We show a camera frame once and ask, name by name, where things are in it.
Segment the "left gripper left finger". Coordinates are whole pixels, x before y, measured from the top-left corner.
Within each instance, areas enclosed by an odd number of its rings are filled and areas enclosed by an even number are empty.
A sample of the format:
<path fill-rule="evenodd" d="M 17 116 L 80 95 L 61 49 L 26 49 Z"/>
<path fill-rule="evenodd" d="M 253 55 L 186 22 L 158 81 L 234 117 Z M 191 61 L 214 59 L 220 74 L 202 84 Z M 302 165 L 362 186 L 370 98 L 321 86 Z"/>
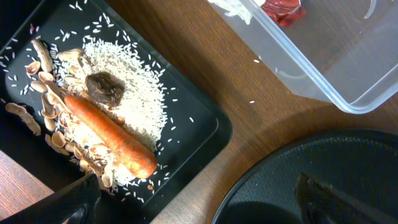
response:
<path fill-rule="evenodd" d="M 100 197 L 97 176 L 90 174 L 1 220 L 1 223 L 94 223 Z"/>

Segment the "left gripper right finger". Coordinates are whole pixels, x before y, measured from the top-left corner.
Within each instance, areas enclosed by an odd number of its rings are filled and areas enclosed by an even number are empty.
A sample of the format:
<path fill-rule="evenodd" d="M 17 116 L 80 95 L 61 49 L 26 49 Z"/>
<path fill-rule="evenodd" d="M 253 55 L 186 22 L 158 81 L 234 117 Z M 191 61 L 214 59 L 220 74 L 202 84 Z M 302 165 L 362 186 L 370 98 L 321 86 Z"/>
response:
<path fill-rule="evenodd" d="M 295 198 L 303 223 L 397 223 L 397 219 L 301 172 Z"/>

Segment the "orange carrot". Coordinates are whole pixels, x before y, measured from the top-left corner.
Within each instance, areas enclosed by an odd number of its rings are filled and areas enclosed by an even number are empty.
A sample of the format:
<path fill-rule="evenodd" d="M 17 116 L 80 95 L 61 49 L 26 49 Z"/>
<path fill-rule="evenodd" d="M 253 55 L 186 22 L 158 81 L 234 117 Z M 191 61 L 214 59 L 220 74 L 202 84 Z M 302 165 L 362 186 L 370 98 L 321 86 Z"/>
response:
<path fill-rule="evenodd" d="M 132 175 L 146 179 L 155 172 L 155 155 L 96 105 L 79 96 L 66 96 L 65 104 L 110 148 Z"/>

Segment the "peanut shells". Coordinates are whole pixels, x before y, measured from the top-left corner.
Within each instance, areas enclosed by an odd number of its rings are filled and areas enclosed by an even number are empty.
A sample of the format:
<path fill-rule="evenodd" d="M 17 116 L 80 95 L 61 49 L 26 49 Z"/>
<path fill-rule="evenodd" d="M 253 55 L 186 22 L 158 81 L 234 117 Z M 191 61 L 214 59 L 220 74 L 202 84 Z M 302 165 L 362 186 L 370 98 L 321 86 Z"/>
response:
<path fill-rule="evenodd" d="M 18 116 L 34 135 L 43 135 L 49 147 L 69 156 L 82 172 L 97 176 L 104 189 L 137 185 L 144 180 L 132 175 L 65 104 L 66 96 L 79 96 L 90 101 L 155 155 L 156 144 L 167 122 L 165 96 L 160 73 L 141 60 L 137 44 L 121 45 L 85 38 L 82 47 L 57 54 L 45 50 L 38 40 L 33 40 L 32 45 L 38 58 L 27 65 L 26 70 L 35 74 L 36 79 L 27 85 L 27 89 L 39 94 L 39 113 L 44 123 L 39 124 L 27 108 L 18 103 L 6 103 L 6 111 Z M 118 106 L 98 103 L 89 96 L 85 78 L 98 72 L 109 73 L 124 86 Z"/>

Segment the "pile of white rice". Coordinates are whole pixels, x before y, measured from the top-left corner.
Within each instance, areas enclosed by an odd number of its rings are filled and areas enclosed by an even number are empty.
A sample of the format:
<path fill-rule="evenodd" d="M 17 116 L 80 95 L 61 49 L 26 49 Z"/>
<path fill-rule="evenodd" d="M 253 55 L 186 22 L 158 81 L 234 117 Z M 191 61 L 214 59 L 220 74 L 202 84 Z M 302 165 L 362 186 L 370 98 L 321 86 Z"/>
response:
<path fill-rule="evenodd" d="M 166 69 L 120 29 L 110 13 L 88 1 L 50 1 L 14 35 L 1 54 L 1 142 L 20 156 L 28 148 L 53 149 L 83 171 L 95 171 L 111 195 L 143 204 L 171 178 L 159 162 L 145 179 L 134 176 L 123 153 L 112 152 L 66 109 L 65 95 L 84 97 L 148 150 L 161 156 L 175 138 L 162 140 L 168 121 Z"/>

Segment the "dark brown food chunk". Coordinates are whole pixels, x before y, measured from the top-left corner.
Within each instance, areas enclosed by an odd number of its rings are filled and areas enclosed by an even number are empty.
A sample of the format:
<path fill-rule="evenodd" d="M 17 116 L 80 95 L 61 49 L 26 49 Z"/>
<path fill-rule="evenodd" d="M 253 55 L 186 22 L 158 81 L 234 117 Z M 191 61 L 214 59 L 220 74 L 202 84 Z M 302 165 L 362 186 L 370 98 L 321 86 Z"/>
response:
<path fill-rule="evenodd" d="M 124 86 L 107 72 L 88 75 L 85 78 L 85 85 L 93 100 L 111 107 L 120 104 L 125 91 Z"/>

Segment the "red snack wrapper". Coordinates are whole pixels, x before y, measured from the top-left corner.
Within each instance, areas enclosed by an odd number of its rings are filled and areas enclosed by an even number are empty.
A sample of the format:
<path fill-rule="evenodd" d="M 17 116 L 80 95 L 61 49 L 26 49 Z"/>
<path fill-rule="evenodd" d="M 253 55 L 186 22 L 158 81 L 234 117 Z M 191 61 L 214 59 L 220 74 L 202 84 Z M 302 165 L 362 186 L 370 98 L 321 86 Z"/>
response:
<path fill-rule="evenodd" d="M 307 14 L 301 0 L 265 0 L 261 9 L 280 27 L 289 27 Z"/>

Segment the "white tissue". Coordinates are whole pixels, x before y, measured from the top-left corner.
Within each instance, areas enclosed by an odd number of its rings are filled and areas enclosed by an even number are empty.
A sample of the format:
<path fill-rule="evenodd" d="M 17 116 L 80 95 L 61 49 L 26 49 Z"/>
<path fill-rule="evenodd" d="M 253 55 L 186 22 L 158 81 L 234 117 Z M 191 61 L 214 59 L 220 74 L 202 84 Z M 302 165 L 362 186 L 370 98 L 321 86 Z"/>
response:
<path fill-rule="evenodd" d="M 214 4 L 225 10 L 227 17 L 239 17 L 242 21 L 249 25 L 253 15 L 241 0 L 208 0 L 210 4 Z"/>

